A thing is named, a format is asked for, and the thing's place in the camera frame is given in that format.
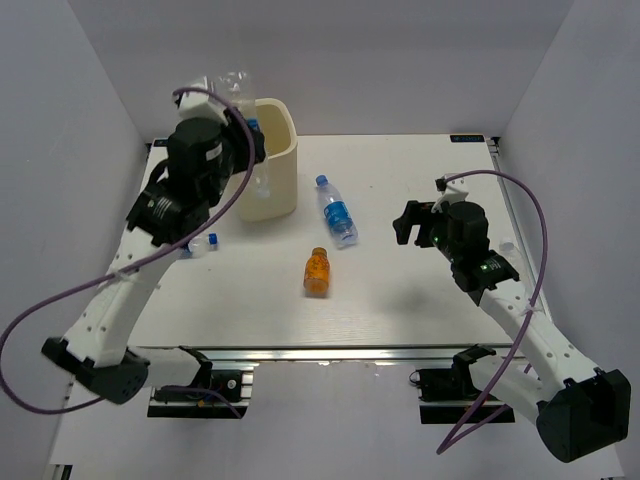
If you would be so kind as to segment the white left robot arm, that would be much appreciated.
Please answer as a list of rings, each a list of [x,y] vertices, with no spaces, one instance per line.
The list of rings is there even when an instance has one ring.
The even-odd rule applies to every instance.
[[[202,353],[182,346],[133,347],[129,337],[188,235],[208,221],[230,177],[265,158],[263,135],[235,108],[181,121],[166,151],[126,217],[112,279],[100,284],[63,336],[48,338],[42,347],[45,357],[114,404],[148,387],[177,387],[191,399],[209,392],[212,363]]]

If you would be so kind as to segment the blue label water bottle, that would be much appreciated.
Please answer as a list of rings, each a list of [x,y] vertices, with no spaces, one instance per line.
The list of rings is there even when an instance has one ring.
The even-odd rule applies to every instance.
[[[325,175],[316,177],[318,203],[329,234],[338,248],[353,246],[358,241],[358,231],[338,189]]]

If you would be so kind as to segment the orange juice bottle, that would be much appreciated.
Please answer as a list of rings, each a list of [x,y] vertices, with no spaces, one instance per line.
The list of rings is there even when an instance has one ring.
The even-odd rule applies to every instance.
[[[327,251],[322,247],[312,250],[305,265],[303,288],[307,295],[324,297],[330,284],[330,263]]]

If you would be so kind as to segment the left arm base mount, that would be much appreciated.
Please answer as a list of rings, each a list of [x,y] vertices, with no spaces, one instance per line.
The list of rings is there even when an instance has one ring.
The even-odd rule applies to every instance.
[[[213,370],[209,381],[200,386],[154,388],[147,417],[240,420],[248,409],[252,386],[252,370]]]

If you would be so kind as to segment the cream plastic bin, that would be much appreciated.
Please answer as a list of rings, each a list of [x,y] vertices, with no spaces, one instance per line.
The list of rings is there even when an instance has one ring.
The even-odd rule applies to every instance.
[[[297,207],[298,137],[287,106],[275,98],[256,100],[259,126],[268,153],[266,172],[269,195],[261,197],[251,180],[232,210],[245,222],[260,222],[292,213]]]

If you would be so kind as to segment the crushed clear blue-label bottle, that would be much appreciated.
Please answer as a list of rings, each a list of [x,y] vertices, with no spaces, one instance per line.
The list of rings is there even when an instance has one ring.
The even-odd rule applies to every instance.
[[[255,89],[248,72],[226,72],[218,77],[216,87],[239,110],[252,130],[262,132],[256,108]],[[254,167],[249,186],[252,193],[260,199],[270,196],[268,165],[264,164],[266,160],[268,160],[268,154],[265,154],[264,159]]]

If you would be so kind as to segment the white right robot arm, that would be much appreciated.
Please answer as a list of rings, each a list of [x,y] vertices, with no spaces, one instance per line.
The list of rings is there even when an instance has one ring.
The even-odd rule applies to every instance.
[[[414,227],[416,246],[444,255],[456,285],[498,323],[534,370],[526,374],[510,365],[493,382],[501,359],[489,347],[470,347],[453,358],[451,384],[459,396],[472,399],[489,389],[534,424],[546,448],[564,463],[627,438],[628,379],[619,370],[602,370],[528,305],[518,271],[489,246],[480,205],[412,200],[393,222],[397,243],[407,244]]]

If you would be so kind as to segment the blue sticker right corner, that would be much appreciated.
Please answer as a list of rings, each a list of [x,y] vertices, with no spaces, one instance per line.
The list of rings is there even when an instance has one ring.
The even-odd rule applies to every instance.
[[[485,138],[481,134],[451,134],[452,143],[484,143]]]

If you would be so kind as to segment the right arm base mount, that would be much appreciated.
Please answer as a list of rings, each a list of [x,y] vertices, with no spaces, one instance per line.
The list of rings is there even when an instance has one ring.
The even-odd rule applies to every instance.
[[[455,357],[467,351],[475,359],[481,353],[506,354],[503,345],[454,345],[453,347],[416,347],[408,349],[413,365],[409,384],[417,390],[420,423],[426,426],[454,426],[479,396],[468,373],[456,364]]]

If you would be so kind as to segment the small blue-cap bottle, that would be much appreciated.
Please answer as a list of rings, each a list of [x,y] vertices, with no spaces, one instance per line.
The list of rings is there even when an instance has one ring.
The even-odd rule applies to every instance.
[[[205,232],[195,236],[181,249],[181,259],[196,259],[218,249],[216,233]]]

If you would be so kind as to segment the aluminium table frame rail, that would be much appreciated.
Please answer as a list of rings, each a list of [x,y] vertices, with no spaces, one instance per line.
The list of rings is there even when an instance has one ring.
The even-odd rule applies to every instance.
[[[445,346],[319,346],[319,347],[210,347],[198,351],[214,362],[334,362],[360,361],[412,365],[440,362],[449,365],[453,356],[470,345]]]

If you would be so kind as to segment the clear white-cap bottle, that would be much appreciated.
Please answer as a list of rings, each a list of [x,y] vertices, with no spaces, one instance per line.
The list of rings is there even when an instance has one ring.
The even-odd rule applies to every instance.
[[[522,260],[522,254],[516,243],[508,238],[500,241],[499,253],[512,264]]]

